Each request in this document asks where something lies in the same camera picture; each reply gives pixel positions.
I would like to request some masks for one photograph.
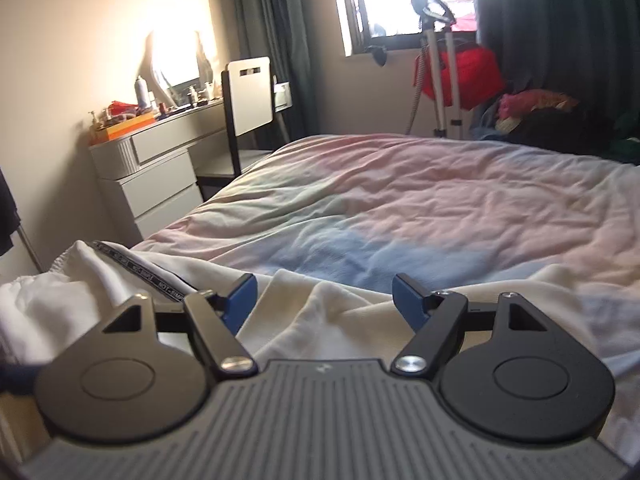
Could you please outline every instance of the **red bag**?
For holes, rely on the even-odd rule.
[[[451,106],[451,78],[449,75],[449,56],[446,52],[440,53],[440,59],[444,65],[442,74],[442,93],[445,106]],[[414,86],[418,76],[418,63],[420,56],[415,59]],[[458,83],[460,85],[460,105],[465,110],[471,110],[487,99],[494,97],[504,90],[506,86],[494,53],[488,48],[476,45],[456,52],[458,64]],[[422,91],[431,99],[435,99],[433,81],[431,79],[431,61],[427,53],[426,70],[424,71],[424,83]]]

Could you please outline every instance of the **triangular cutout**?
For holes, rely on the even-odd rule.
[[[102,330],[105,334],[121,332],[140,332],[142,328],[142,311],[139,305],[131,305],[113,322]]]
[[[511,330],[546,332],[546,328],[517,303],[511,303],[509,307],[509,328]]]

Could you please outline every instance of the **orange box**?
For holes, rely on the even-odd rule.
[[[117,139],[125,134],[131,133],[134,130],[149,126],[156,122],[153,112],[139,115],[133,119],[128,119],[114,126],[108,126],[107,128],[101,128],[95,132],[92,140],[92,145],[107,142],[108,140]]]

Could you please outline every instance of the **black strap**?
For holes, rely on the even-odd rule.
[[[169,285],[157,274],[151,272],[148,269],[145,269],[145,267],[141,266],[139,263],[134,262],[131,258],[122,254],[119,250],[103,242],[99,242],[98,240],[92,242],[91,245],[94,247],[94,249],[100,251],[105,256],[110,257],[114,262],[119,263],[129,272],[135,274],[142,281],[151,285],[155,290],[157,290],[170,300],[180,302],[184,299],[185,295],[183,293],[181,293],[175,287]]]

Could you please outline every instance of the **grey ribbed plate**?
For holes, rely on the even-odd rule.
[[[592,438],[544,450],[483,440],[451,420],[428,383],[366,360],[274,361],[220,384],[167,436],[101,449],[56,439],[22,471],[43,480],[609,480],[625,469]]]

